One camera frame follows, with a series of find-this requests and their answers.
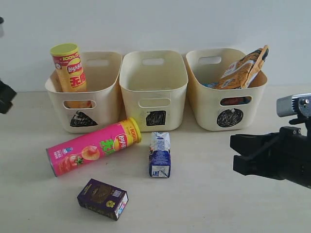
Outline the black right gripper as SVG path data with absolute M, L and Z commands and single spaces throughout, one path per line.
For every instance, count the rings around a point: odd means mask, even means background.
M 233 170 L 244 176 L 256 175 L 288 180 L 310 189 L 311 139 L 301 134 L 298 127 L 282 127 L 279 133 L 264 135 L 235 134 L 230 136 L 230 147 L 240 155 L 233 157 Z

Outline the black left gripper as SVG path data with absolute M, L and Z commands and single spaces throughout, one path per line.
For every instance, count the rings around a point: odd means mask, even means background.
M 17 95 L 10 86 L 0 81 L 0 113 L 6 114 L 13 106 L 12 100 Z

